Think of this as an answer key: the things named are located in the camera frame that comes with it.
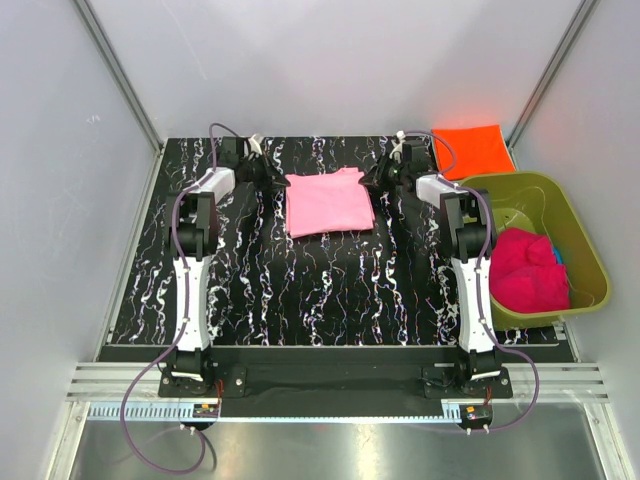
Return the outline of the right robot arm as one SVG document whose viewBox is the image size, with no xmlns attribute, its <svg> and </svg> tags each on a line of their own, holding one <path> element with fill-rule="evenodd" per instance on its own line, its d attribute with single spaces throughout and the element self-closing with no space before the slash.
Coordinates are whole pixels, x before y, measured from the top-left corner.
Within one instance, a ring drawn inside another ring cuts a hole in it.
<svg viewBox="0 0 640 480">
<path fill-rule="evenodd" d="M 400 131 L 392 143 L 391 152 L 382 155 L 359 183 L 371 191 L 403 186 L 439 211 L 440 242 L 451 260 L 460 309 L 452 383 L 463 395 L 476 396 L 501 373 L 489 288 L 496 243 L 489 196 L 434 170 L 425 142 Z"/>
</svg>

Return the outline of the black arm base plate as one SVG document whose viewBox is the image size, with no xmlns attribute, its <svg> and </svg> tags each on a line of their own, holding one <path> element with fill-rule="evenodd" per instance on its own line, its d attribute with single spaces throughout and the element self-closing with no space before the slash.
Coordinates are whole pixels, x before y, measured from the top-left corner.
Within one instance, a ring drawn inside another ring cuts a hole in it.
<svg viewBox="0 0 640 480">
<path fill-rule="evenodd" d="M 227 347 L 173 353 L 160 393 L 222 398 L 226 418 L 437 415 L 448 399 L 513 395 L 497 355 L 457 347 Z"/>
</svg>

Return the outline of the light pink t shirt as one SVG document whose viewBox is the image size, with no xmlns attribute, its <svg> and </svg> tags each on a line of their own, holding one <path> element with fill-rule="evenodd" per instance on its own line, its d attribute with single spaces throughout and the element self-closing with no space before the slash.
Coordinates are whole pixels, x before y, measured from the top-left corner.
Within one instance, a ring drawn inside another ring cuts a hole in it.
<svg viewBox="0 0 640 480">
<path fill-rule="evenodd" d="M 371 230 L 375 214 L 367 189 L 359 183 L 363 176 L 356 167 L 327 174 L 286 175 L 285 220 L 290 237 Z"/>
</svg>

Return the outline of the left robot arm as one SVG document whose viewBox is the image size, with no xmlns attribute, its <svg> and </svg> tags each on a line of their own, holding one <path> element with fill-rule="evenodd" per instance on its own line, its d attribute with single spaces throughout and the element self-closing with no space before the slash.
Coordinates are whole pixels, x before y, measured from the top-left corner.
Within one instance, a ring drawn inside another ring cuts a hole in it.
<svg viewBox="0 0 640 480">
<path fill-rule="evenodd" d="M 289 181 L 263 148 L 264 137 L 224 137 L 212 148 L 216 163 L 204 175 L 166 201 L 165 243 L 176 279 L 177 322 L 170 352 L 163 361 L 176 379 L 196 396 L 215 386 L 216 372 L 208 333 L 209 269 L 218 248 L 217 205 L 243 183 L 283 189 Z"/>
</svg>

